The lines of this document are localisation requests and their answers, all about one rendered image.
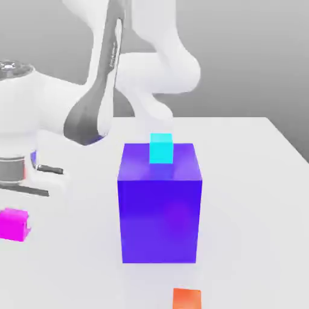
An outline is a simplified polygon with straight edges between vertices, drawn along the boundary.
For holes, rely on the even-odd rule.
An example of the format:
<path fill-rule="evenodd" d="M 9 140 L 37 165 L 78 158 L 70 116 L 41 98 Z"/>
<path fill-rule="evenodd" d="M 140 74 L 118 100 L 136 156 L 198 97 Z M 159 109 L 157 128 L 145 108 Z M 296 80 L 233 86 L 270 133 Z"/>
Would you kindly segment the small magenta cube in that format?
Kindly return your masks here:
<path fill-rule="evenodd" d="M 24 242 L 31 231 L 27 226 L 27 211 L 5 208 L 0 210 L 0 238 Z"/>

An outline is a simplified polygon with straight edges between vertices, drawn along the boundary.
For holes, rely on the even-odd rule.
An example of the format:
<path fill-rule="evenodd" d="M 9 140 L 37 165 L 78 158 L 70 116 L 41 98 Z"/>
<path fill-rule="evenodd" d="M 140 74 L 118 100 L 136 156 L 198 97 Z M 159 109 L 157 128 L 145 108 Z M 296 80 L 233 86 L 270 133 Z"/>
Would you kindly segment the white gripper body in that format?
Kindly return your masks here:
<path fill-rule="evenodd" d="M 0 185 L 0 208 L 63 214 L 66 212 L 69 188 L 68 183 L 43 185 L 37 188 Z"/>

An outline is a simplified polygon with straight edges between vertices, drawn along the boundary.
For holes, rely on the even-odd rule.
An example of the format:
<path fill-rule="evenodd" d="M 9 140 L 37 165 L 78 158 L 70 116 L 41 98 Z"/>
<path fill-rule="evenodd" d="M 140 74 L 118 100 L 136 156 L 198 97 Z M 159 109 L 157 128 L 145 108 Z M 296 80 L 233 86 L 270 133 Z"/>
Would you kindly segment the small cyan cube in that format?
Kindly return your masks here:
<path fill-rule="evenodd" d="M 173 163 L 173 135 L 171 133 L 151 133 L 149 161 L 151 164 Z"/>

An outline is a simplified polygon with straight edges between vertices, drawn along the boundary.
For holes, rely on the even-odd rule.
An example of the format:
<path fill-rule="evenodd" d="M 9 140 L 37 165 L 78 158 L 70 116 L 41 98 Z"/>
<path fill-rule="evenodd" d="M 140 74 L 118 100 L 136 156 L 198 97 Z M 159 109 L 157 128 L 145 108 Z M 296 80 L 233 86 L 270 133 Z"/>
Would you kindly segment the large blue box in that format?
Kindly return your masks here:
<path fill-rule="evenodd" d="M 125 144 L 117 179 L 124 263 L 195 263 L 202 175 L 192 144 L 150 164 L 148 144 Z"/>

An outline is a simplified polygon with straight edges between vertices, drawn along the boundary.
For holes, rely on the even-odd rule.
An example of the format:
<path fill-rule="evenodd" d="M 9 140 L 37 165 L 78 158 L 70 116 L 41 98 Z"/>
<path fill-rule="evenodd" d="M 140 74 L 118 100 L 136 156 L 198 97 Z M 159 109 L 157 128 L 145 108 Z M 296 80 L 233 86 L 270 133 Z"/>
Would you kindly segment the small orange cube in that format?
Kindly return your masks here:
<path fill-rule="evenodd" d="M 173 309 L 202 309 L 201 291 L 175 288 L 173 290 Z"/>

